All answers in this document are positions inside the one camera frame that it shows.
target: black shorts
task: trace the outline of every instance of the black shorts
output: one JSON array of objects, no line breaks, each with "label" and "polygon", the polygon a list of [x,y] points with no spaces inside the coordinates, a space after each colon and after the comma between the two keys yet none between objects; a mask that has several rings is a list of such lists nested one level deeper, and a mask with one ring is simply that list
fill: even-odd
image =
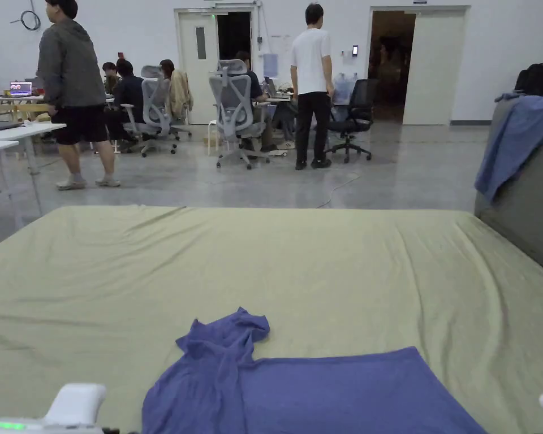
[{"label": "black shorts", "polygon": [[74,145],[80,141],[104,142],[108,140],[105,124],[105,106],[62,107],[52,117],[53,123],[67,124],[55,129],[53,135],[59,145]]}]

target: backpack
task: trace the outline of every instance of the backpack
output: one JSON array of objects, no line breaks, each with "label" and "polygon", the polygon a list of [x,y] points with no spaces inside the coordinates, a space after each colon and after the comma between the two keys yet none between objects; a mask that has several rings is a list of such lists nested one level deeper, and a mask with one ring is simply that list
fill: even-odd
[{"label": "backpack", "polygon": [[543,63],[531,65],[527,70],[521,71],[515,90],[526,95],[543,97]]}]

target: chair headrest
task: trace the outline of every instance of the chair headrest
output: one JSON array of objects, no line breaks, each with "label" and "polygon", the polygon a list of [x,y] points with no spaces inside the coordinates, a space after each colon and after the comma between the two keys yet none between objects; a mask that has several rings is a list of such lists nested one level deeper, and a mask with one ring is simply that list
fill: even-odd
[{"label": "chair headrest", "polygon": [[161,67],[155,65],[145,65],[141,70],[143,78],[163,78]]},{"label": "chair headrest", "polygon": [[219,60],[217,62],[217,72],[223,72],[225,67],[227,67],[228,74],[247,73],[247,65],[245,65],[243,60]]}]

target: white door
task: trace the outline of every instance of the white door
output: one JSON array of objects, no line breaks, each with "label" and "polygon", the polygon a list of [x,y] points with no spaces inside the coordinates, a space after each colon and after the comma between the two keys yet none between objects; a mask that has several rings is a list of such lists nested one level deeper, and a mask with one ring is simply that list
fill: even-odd
[{"label": "white door", "polygon": [[464,40],[464,11],[416,16],[405,125],[448,125],[455,102]]},{"label": "white door", "polygon": [[190,124],[208,124],[217,118],[216,99],[209,86],[209,71],[217,69],[216,19],[211,15],[179,14],[182,68],[189,77],[193,94]]}]

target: gray hoodie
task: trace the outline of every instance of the gray hoodie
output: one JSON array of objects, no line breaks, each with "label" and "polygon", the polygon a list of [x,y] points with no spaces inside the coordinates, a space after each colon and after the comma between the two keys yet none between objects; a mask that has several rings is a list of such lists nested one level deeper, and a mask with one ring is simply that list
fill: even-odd
[{"label": "gray hoodie", "polygon": [[45,102],[57,107],[103,105],[105,86],[86,30],[66,19],[42,35],[36,76],[44,80]]}]

